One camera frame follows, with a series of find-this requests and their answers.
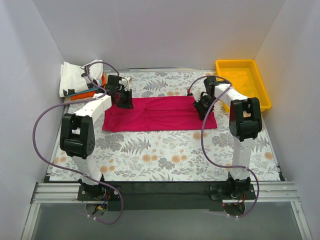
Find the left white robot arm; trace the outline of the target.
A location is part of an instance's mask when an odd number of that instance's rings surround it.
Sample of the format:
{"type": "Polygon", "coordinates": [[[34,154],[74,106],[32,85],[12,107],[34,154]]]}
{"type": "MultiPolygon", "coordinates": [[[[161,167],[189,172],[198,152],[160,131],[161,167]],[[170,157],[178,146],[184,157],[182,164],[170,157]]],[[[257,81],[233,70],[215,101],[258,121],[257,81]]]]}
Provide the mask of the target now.
{"type": "Polygon", "coordinates": [[[130,76],[109,75],[103,89],[94,94],[92,101],[73,114],[66,113],[62,117],[60,148],[84,174],[78,181],[84,192],[95,200],[103,199],[107,191],[99,183],[103,175],[91,156],[96,145],[94,124],[112,105],[122,109],[133,108],[131,83],[130,76]]]}

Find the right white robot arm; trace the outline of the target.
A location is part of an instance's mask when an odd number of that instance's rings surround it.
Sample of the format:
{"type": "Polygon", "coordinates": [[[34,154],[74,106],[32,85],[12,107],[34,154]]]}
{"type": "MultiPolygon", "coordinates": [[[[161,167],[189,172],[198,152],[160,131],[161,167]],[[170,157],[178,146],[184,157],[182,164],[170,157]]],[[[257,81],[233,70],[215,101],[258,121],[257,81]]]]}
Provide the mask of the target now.
{"type": "Polygon", "coordinates": [[[190,86],[187,95],[194,98],[193,106],[203,127],[206,126],[209,115],[219,100],[229,107],[228,126],[233,136],[233,155],[222,193],[237,199],[250,191],[250,177],[254,175],[250,169],[250,161],[254,139],[262,131],[260,101],[256,97],[247,97],[239,93],[233,84],[222,76],[202,76],[201,80],[205,90],[192,91],[190,86]]]}

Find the magenta t shirt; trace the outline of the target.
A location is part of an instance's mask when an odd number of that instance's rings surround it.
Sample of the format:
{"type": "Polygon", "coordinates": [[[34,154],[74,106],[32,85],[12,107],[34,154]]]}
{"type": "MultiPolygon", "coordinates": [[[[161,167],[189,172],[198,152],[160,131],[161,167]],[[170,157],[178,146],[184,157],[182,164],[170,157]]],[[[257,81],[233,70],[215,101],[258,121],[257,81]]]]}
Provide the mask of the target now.
{"type": "Polygon", "coordinates": [[[203,121],[191,96],[140,97],[132,103],[132,109],[114,105],[106,110],[102,130],[117,133],[202,129],[203,121]]]}

